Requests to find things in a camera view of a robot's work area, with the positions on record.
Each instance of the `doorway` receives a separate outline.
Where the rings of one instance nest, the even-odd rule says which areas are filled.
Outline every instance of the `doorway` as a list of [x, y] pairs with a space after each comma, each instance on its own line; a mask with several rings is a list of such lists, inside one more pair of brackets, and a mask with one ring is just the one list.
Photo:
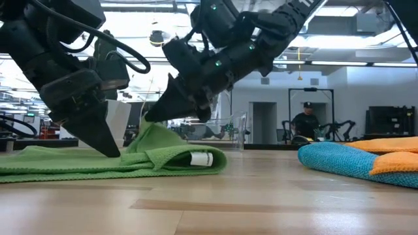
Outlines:
[[251, 102], [252, 144], [277, 144], [277, 103]]

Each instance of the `blue towel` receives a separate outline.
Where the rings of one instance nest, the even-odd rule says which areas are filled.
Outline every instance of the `blue towel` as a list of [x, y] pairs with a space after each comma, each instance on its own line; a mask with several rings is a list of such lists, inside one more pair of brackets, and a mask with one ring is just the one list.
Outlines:
[[369, 175], [377, 155], [352, 147], [322, 142], [299, 149], [299, 161], [306, 167], [381, 183], [418, 188], [418, 173]]

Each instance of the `clear plastic container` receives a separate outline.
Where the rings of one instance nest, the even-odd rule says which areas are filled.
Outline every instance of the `clear plastic container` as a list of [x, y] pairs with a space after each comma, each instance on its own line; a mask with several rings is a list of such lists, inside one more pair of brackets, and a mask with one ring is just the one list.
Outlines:
[[190, 144], [213, 146], [227, 151], [244, 149], [247, 112], [237, 112], [227, 119], [211, 119], [199, 123], [197, 119], [184, 119], [171, 127]]

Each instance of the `green microfiber cloth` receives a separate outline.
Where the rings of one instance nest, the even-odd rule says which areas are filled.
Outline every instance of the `green microfiber cloth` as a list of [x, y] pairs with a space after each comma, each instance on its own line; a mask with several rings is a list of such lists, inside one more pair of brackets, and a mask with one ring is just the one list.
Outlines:
[[[192, 152], [211, 153], [212, 165], [192, 166]], [[143, 120], [138, 137], [121, 157], [108, 158], [94, 149], [30, 146], [0, 157], [0, 183], [197, 176], [218, 174], [226, 164], [221, 150], [187, 144], [166, 127]]]

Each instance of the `yellow object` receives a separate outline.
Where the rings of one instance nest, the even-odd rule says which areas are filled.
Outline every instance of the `yellow object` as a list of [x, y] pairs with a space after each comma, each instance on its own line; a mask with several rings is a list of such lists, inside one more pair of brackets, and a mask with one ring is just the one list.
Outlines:
[[418, 137], [361, 140], [357, 142], [348, 143], [346, 145], [374, 153], [418, 153]]
[[409, 152], [387, 153], [376, 158], [371, 175], [418, 172], [418, 154]]
[[[300, 48], [298, 48], [298, 60], [300, 61]], [[299, 77], [298, 77], [298, 80], [303, 80], [303, 78], [302, 78], [302, 76], [300, 75], [300, 69], [301, 69], [301, 66], [299, 65]]]

